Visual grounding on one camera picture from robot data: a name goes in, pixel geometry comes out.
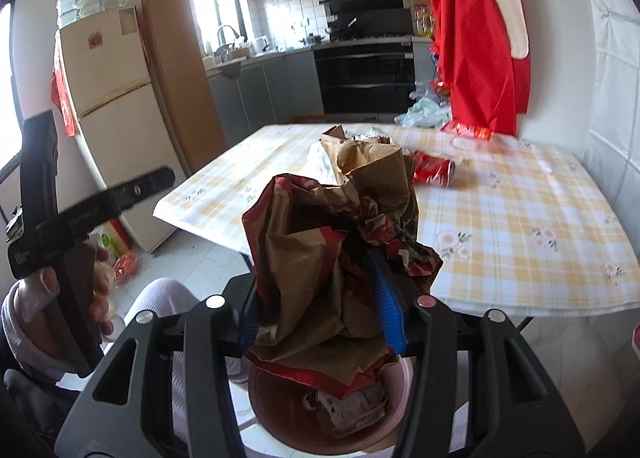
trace refrigerator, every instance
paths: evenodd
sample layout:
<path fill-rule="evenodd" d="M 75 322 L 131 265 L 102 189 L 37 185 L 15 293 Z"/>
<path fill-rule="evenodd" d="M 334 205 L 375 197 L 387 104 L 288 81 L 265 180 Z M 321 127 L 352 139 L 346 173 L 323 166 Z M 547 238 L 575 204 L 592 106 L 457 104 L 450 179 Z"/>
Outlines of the refrigerator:
<path fill-rule="evenodd" d="M 160 165 L 185 174 L 162 118 L 146 66 L 134 7 L 96 13 L 60 29 L 65 93 L 78 122 L 76 141 L 98 188 Z M 153 216 L 157 194 L 120 220 L 133 241 L 153 251 L 175 227 Z"/>

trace table leg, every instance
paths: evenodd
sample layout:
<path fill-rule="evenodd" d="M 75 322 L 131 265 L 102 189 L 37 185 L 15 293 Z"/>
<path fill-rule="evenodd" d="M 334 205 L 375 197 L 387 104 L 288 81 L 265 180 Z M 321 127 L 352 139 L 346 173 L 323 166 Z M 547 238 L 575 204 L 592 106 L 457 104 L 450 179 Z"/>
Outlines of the table leg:
<path fill-rule="evenodd" d="M 254 269 L 254 264 L 251 261 L 251 257 L 249 255 L 244 254 L 244 253 L 240 253 L 240 255 L 242 256 L 242 259 L 244 260 L 244 263 L 246 264 L 246 268 L 249 269 L 249 272 L 252 272 L 252 270 Z"/>
<path fill-rule="evenodd" d="M 522 323 L 518 324 L 518 332 L 522 332 L 529 323 L 531 323 L 531 321 L 533 321 L 532 317 L 525 317 L 522 320 Z"/>

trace crumpled paper bag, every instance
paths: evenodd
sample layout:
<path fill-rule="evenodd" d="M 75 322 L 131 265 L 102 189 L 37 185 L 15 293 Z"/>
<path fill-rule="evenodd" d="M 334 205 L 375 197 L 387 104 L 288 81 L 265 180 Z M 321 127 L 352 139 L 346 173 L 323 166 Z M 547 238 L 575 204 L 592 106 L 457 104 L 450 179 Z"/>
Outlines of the crumpled paper bag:
<path fill-rule="evenodd" d="M 414 161 L 384 139 L 321 138 L 339 185 L 277 175 L 243 216 L 264 317 L 249 358 L 343 398 L 395 360 L 360 262 L 379 247 L 428 292 L 442 261 L 416 242 Z"/>

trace hand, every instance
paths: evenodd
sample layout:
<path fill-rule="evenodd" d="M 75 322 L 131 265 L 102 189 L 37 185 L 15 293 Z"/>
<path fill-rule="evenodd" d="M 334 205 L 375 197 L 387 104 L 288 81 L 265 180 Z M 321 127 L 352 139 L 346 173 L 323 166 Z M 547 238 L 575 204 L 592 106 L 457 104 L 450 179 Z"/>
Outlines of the hand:
<path fill-rule="evenodd" d="M 107 297 L 110 293 L 110 276 L 113 269 L 104 263 L 109 257 L 102 247 L 96 251 L 94 265 L 94 301 L 89 305 L 87 318 L 98 324 L 105 335 L 113 333 L 113 324 L 106 319 L 109 311 Z M 20 328 L 41 351 L 56 359 L 62 359 L 62 346 L 49 326 L 44 308 L 56 298 L 60 285 L 55 271 L 47 267 L 23 279 L 14 299 L 14 309 L 20 319 Z"/>

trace yellow plaid tablecloth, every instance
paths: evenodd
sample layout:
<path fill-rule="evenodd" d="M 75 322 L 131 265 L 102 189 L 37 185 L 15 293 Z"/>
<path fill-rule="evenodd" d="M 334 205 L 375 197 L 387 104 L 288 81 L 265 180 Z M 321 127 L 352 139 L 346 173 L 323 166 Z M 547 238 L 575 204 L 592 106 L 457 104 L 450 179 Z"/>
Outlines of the yellow plaid tablecloth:
<path fill-rule="evenodd" d="M 345 125 L 348 134 L 369 127 L 403 148 L 463 159 L 450 187 L 415 186 L 418 241 L 435 247 L 444 260 L 431 293 L 453 310 L 587 316 L 640 307 L 636 255 L 572 155 L 506 135 L 467 151 L 435 130 Z M 264 127 L 164 197 L 154 215 L 248 254 L 242 213 L 271 177 L 300 174 L 310 146 L 326 129 Z"/>

